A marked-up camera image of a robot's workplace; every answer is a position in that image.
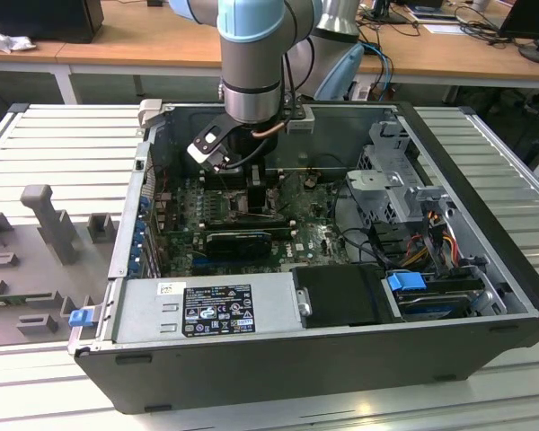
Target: desk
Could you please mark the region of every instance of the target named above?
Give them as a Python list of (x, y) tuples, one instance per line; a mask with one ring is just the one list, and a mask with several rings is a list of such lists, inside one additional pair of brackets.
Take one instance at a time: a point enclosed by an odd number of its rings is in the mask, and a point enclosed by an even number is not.
[[(56, 79), (65, 103), (78, 103), (71, 74), (219, 76), (221, 55), (216, 29), (199, 26), (164, 7), (145, 2), (102, 2), (104, 24), (88, 45), (39, 43), (25, 53), (0, 54), (0, 70), (48, 72)], [(507, 13), (492, 2), (489, 12)], [(411, 28), (402, 26), (403, 31)], [(465, 35), (407, 37), (384, 26), (384, 52), (394, 62), (393, 82), (404, 84), (479, 85), (539, 88), (539, 65), (517, 49), (497, 49)], [(372, 31), (367, 36), (375, 39)], [(371, 83), (380, 71), (376, 57), (364, 57), (358, 79)]]

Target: white paper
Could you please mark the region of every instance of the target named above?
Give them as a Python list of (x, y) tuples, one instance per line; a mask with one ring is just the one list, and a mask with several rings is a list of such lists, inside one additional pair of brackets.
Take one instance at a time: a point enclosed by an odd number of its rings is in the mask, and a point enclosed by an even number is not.
[(10, 54), (12, 51), (24, 51), (34, 48), (36, 48), (36, 45), (32, 45), (30, 38), (25, 36), (10, 37), (0, 34), (0, 51)]
[(465, 34), (458, 25), (439, 25), (439, 24), (424, 24), (423, 27), (434, 34)]

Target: blue tab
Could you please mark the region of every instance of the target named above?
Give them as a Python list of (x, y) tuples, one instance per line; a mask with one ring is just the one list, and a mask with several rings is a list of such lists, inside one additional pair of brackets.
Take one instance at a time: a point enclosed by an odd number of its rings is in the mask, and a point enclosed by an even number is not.
[(93, 326), (93, 309), (74, 310), (70, 313), (68, 324), (71, 328), (76, 326)]
[(140, 233), (140, 232), (134, 233), (134, 241), (133, 241), (133, 243), (134, 243), (134, 245), (140, 244), (140, 243), (144, 242), (144, 239), (145, 238), (144, 238), (144, 235), (142, 233)]
[(394, 272), (387, 278), (392, 291), (396, 290), (425, 290), (427, 285), (420, 272)]
[(144, 231), (146, 229), (146, 223), (143, 222), (142, 220), (136, 220), (134, 229), (136, 229), (137, 231)]
[(132, 249), (129, 251), (129, 254), (131, 256), (134, 256), (135, 258), (139, 258), (140, 257), (140, 254), (142, 254), (142, 249), (140, 247), (137, 247), (137, 246), (134, 246), (132, 247)]
[(140, 197), (140, 206), (142, 208), (150, 207), (150, 199), (148, 199), (146, 196), (141, 196)]
[(135, 260), (131, 260), (130, 262), (128, 262), (128, 269), (136, 273), (140, 270), (140, 264)]

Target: crumpled paper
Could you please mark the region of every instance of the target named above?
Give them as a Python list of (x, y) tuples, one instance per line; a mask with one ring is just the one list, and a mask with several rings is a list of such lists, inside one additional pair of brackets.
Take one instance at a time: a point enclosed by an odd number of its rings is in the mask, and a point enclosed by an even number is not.
[(36, 45), (32, 45), (30, 38), (25, 36), (10, 37), (0, 34), (0, 51), (10, 54), (12, 51), (24, 51), (34, 48), (36, 48)]

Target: power supply label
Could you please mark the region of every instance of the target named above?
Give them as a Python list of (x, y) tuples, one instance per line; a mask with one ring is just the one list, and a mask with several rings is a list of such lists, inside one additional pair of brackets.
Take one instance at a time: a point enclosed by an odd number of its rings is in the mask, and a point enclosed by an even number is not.
[(255, 332), (251, 285), (188, 287), (183, 291), (186, 337)]

